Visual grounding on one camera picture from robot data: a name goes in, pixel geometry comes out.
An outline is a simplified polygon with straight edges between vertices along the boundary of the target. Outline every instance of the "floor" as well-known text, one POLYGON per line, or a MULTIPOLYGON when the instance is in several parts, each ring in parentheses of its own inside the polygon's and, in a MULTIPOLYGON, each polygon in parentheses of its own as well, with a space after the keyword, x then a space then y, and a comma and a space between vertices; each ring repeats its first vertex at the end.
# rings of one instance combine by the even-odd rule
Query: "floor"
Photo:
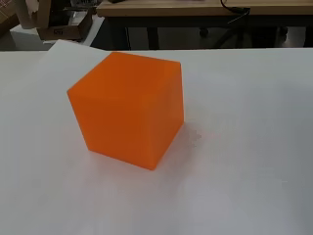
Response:
MULTIPOLYGON (((93 47, 111 50, 110 31, 103 25, 102 35, 95 39, 93 47)), ((224 28, 209 28, 206 38, 200 37, 200 29, 196 27, 162 27, 158 29, 159 46, 161 50, 189 50, 189 49, 210 49, 214 42, 226 31, 224 28)), ((148 50, 147 32, 145 28, 129 28, 129 40, 132 50, 148 50)), ((302 47, 305 36, 305 27, 290 27, 287 37, 278 36, 277 47, 302 47)), ((229 40, 223 48, 233 48, 235 38, 229 40)), ((250 48, 249 37, 245 35, 244 48, 250 48)), ((0 51, 16 50, 10 40, 10 33, 0 38, 0 51)))

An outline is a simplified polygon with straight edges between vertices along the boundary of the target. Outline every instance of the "white surface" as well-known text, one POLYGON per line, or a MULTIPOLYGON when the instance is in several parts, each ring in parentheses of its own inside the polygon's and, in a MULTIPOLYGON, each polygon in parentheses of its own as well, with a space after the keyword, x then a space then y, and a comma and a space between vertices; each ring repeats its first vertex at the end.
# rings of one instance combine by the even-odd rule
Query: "white surface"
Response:
POLYGON ((19 83, 46 52, 0 52, 0 97, 10 83, 19 83))
POLYGON ((0 233, 311 235, 312 52, 138 53, 183 68, 186 123, 148 171, 88 152, 66 91, 109 52, 58 42, 1 96, 0 233))

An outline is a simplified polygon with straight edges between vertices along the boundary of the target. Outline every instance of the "cube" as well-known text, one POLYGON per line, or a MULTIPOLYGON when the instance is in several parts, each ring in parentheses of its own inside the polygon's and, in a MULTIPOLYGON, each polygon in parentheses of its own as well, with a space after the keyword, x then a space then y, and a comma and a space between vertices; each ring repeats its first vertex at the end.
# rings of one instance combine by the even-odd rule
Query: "cube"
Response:
POLYGON ((67 94, 90 151, 147 169, 184 123, 178 62, 113 52, 67 94))

